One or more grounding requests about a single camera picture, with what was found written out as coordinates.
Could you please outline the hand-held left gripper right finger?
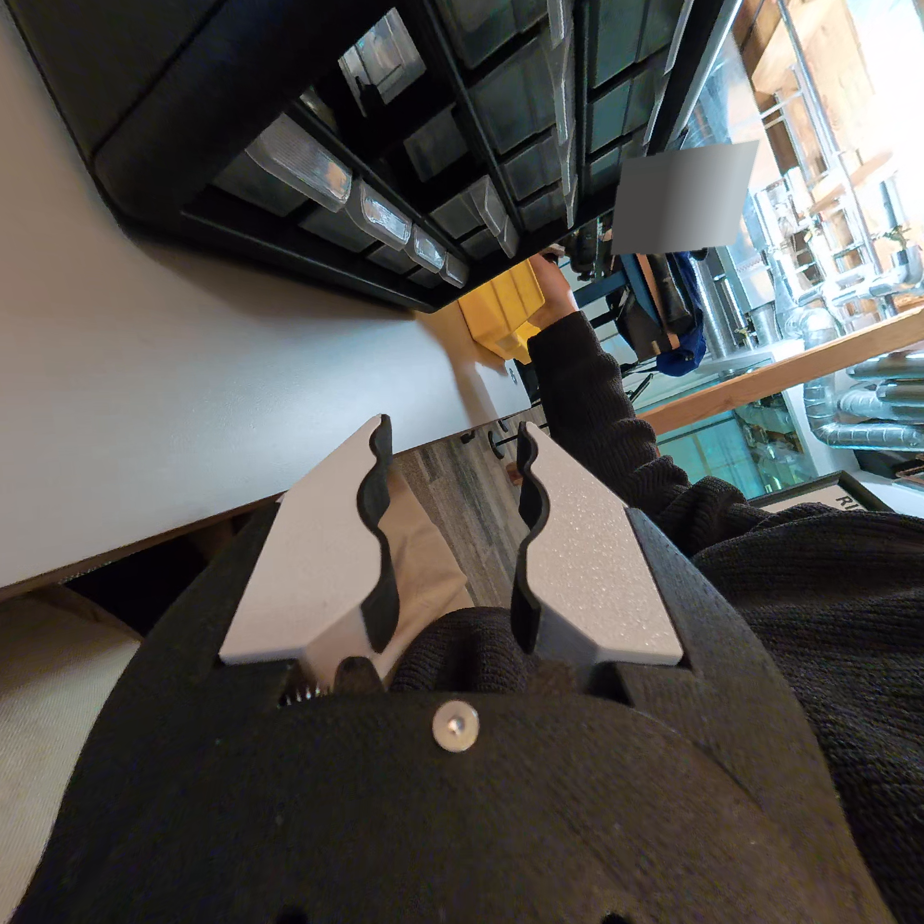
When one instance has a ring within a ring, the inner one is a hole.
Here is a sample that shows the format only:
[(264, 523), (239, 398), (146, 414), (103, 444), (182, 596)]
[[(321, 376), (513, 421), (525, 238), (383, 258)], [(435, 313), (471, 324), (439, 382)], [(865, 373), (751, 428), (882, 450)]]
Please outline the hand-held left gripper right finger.
[(679, 664), (683, 648), (625, 502), (537, 425), (517, 463), (527, 525), (511, 616), (527, 653), (567, 664)]

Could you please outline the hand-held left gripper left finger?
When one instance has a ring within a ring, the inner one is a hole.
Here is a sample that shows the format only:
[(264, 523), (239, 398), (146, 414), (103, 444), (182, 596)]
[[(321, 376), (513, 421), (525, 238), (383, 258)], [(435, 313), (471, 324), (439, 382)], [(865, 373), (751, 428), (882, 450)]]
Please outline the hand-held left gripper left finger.
[(223, 664), (296, 661), (309, 682), (332, 683), (344, 659), (362, 657), (385, 680), (399, 619), (380, 525), (391, 461), (390, 418), (375, 415), (283, 495), (219, 650)]

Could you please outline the yellow plastic bin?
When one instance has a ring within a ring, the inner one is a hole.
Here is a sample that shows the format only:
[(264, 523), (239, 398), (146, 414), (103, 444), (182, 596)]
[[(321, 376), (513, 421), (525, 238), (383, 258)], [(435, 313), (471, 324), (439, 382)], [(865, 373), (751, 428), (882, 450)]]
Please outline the yellow plastic bin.
[(530, 318), (545, 298), (528, 260), (460, 296), (458, 304), (474, 342), (504, 361), (530, 364), (527, 341), (539, 332)]

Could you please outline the black drawer cabinet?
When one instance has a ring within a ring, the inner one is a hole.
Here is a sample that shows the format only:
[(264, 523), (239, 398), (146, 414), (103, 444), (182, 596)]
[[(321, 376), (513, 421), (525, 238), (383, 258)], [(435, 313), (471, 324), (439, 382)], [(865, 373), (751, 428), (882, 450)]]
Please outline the black drawer cabinet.
[[(526, 255), (439, 306), (378, 298), (370, 286), (337, 284), (306, 258), (289, 261), (247, 240), (247, 210), (211, 180), (271, 125), (308, 83), (383, 14), (388, 2), (6, 2), (90, 176), (120, 222), (234, 254), (284, 275), (375, 302), (436, 311), (521, 260), (564, 242), (526, 245)], [(662, 116), (644, 153), (625, 157), (600, 219), (613, 218), (624, 162), (682, 144), (703, 85), (741, 2), (697, 1)]]

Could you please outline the person's right hand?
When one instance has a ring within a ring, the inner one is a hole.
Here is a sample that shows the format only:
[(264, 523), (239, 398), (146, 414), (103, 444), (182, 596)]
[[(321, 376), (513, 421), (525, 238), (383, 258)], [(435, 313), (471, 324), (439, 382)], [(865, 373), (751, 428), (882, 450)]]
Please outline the person's right hand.
[(529, 317), (528, 322), (544, 331), (558, 321), (578, 312), (572, 289), (557, 265), (552, 253), (540, 253), (528, 258), (542, 293), (543, 303)]

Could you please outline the glass railing panel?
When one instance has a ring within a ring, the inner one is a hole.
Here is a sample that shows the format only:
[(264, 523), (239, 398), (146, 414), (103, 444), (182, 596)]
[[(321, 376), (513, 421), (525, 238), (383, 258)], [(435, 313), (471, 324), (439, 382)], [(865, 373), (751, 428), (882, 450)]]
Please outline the glass railing panel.
[(721, 479), (747, 500), (794, 488), (819, 475), (782, 393), (664, 433), (657, 444), (690, 482)]

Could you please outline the black knit sweater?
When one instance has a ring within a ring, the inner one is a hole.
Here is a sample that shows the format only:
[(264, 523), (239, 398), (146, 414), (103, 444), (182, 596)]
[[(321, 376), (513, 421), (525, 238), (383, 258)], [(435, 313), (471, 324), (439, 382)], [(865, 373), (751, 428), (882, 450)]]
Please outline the black knit sweater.
[(716, 479), (649, 519), (668, 589), (707, 590), (691, 665), (593, 679), (693, 737), (807, 857), (843, 821), (895, 919), (922, 922), (922, 520), (802, 503), (772, 513)]

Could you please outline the black framed marker sign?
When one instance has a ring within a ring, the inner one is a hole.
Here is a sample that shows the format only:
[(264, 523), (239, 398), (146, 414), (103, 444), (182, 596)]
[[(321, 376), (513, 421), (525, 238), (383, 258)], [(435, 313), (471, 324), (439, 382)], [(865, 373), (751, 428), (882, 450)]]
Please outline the black framed marker sign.
[(862, 470), (833, 472), (750, 500), (751, 505), (770, 512), (781, 512), (801, 503), (820, 503), (845, 512), (895, 512), (923, 518), (921, 488)]

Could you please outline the wooden handrail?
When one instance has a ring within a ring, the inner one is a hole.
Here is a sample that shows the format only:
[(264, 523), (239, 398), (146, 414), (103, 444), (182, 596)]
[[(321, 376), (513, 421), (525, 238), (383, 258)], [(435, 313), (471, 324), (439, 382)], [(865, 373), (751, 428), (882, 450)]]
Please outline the wooden handrail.
[(662, 435), (862, 361), (917, 346), (922, 340), (923, 307), (917, 307), (686, 398), (645, 410), (639, 419), (648, 422), (655, 434)]

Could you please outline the beige trousers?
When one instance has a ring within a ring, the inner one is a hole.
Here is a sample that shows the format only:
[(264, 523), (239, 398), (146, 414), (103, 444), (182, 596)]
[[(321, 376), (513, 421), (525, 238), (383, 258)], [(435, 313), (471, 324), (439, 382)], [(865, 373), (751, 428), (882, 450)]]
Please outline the beige trousers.
[[(472, 605), (443, 534), (393, 465), (381, 528), (400, 616), (388, 676), (422, 630)], [(74, 591), (44, 588), (1, 607), (1, 920), (40, 862), (77, 758), (141, 637)]]

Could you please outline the wooden metal shelving rack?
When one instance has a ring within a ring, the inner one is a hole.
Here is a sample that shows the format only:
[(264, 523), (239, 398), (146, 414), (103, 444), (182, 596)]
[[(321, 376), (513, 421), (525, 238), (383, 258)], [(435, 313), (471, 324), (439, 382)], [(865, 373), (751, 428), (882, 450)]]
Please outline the wooden metal shelving rack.
[(922, 2), (741, 2), (774, 167), (755, 204), (786, 300), (849, 330), (922, 307)]

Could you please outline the group of small cabinet drawers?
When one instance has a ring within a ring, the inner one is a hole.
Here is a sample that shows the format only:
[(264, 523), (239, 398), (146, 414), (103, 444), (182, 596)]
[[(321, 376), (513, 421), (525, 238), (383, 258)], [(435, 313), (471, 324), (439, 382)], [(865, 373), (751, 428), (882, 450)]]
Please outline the group of small cabinet drawers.
[(695, 2), (388, 2), (210, 182), (246, 239), (443, 305), (589, 232), (659, 136)]

